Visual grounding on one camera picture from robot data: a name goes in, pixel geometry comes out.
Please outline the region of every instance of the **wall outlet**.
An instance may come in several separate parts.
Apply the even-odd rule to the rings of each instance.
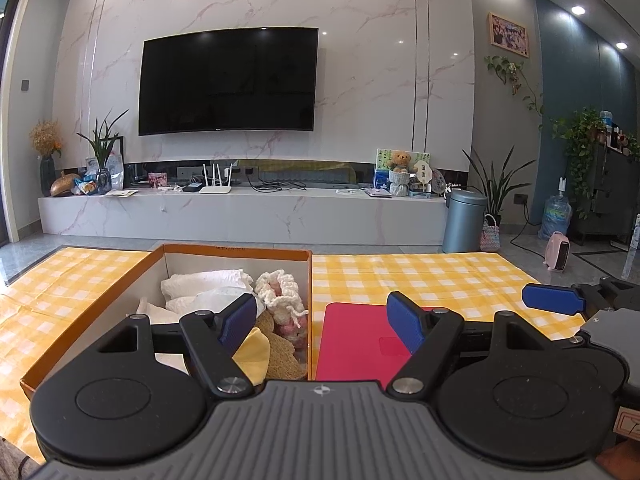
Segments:
[[[520,193],[516,193],[515,195],[513,195],[514,204],[527,205],[528,201],[529,201],[529,195],[524,195]]]
[[[202,166],[178,166],[178,180],[189,180],[193,175],[202,176]],[[211,176],[211,167],[207,166],[207,176]]]

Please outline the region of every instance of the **trash can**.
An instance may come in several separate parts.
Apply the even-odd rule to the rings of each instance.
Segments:
[[[447,196],[449,216],[442,242],[443,253],[479,253],[486,197],[463,189]]]

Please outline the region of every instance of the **metal screw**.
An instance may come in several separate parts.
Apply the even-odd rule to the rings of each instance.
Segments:
[[[225,377],[218,383],[218,389],[229,395],[241,394],[248,387],[249,384],[242,377]]]
[[[424,384],[420,379],[413,377],[403,377],[402,379],[396,379],[393,384],[393,389],[399,394],[413,395],[420,392],[424,388]]]

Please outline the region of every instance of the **television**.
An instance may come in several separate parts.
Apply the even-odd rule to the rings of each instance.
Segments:
[[[317,28],[230,28],[145,41],[138,134],[312,131],[317,61]]]

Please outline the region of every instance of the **orange box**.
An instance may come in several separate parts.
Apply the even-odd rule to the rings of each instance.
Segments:
[[[215,247],[191,244],[165,244],[149,253],[94,301],[34,362],[20,380],[29,399],[39,384],[71,359],[134,314],[140,298],[164,304],[160,282],[173,274],[206,270],[243,269],[254,280],[263,272],[284,269],[300,288],[300,297],[311,306],[311,252],[288,249]],[[311,370],[311,325],[307,343],[307,370]]]

